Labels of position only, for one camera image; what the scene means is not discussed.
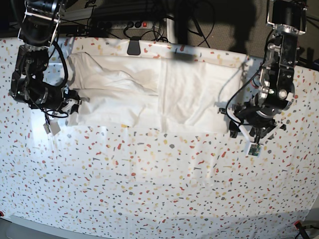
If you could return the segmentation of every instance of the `small tag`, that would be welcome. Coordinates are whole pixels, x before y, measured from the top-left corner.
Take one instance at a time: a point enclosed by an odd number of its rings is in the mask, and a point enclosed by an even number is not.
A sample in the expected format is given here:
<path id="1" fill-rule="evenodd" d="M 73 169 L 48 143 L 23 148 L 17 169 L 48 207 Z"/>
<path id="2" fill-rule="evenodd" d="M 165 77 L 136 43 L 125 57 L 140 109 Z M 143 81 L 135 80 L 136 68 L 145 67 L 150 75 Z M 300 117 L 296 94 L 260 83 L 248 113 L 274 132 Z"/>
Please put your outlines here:
<path id="1" fill-rule="evenodd" d="M 61 131 L 58 122 L 54 122 L 54 121 L 50 122 L 50 131 L 53 134 L 53 136 L 55 136 L 57 133 Z"/>
<path id="2" fill-rule="evenodd" d="M 43 125 L 43 127 L 44 127 L 44 130 L 45 130 L 46 134 L 50 134 L 50 133 L 51 133 L 50 127 L 49 127 L 49 125 L 48 125 L 47 123 L 45 123 L 45 124 Z"/>

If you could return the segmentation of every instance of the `electrical outlet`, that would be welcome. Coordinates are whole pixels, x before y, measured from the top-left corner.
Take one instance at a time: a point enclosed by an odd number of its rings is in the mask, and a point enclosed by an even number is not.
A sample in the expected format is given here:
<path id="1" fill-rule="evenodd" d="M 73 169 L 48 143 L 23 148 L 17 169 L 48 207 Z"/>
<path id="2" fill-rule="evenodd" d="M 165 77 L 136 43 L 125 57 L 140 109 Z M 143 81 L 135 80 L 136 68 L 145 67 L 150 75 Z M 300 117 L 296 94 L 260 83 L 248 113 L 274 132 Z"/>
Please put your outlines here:
<path id="1" fill-rule="evenodd" d="M 112 27 L 110 29 L 125 29 L 128 25 L 129 21 L 105 21 L 106 25 L 112 24 Z M 142 26 L 139 28 L 135 27 L 135 23 L 140 22 L 140 21 L 132 21 L 134 23 L 134 27 L 131 29 L 145 29 L 145 30 L 150 30 L 153 28 L 153 22 L 152 21 L 143 21 Z"/>

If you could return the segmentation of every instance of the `table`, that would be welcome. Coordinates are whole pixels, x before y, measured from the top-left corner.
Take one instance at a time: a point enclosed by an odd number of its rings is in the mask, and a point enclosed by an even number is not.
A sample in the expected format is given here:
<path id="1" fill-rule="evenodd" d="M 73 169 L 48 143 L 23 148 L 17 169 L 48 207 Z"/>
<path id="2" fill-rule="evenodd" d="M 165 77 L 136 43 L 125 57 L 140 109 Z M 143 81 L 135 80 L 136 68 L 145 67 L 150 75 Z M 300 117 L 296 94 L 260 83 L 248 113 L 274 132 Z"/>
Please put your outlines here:
<path id="1" fill-rule="evenodd" d="M 127 55 L 128 40 L 71 38 L 65 55 Z M 284 238 L 295 236 L 318 195 L 319 73 L 296 67 L 296 100 L 287 124 L 260 158 L 245 140 L 154 129 L 43 129 L 44 115 L 8 96 L 20 42 L 0 41 L 0 209 L 45 225 L 109 238 Z M 141 41 L 141 57 L 243 67 L 261 59 L 208 48 Z M 52 58 L 46 80 L 59 78 Z M 250 85 L 244 99 L 255 89 Z"/>

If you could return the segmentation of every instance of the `white cloth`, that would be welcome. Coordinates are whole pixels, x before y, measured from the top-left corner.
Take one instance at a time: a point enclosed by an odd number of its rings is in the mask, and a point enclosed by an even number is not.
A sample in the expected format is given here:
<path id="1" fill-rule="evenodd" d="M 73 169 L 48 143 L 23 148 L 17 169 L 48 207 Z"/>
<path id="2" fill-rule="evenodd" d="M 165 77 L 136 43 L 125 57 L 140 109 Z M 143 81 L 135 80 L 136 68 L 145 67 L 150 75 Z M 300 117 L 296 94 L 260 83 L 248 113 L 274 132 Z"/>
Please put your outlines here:
<path id="1" fill-rule="evenodd" d="M 239 89 L 242 71 L 205 62 L 72 54 L 69 85 L 85 98 L 68 125 L 227 131 L 219 107 Z"/>

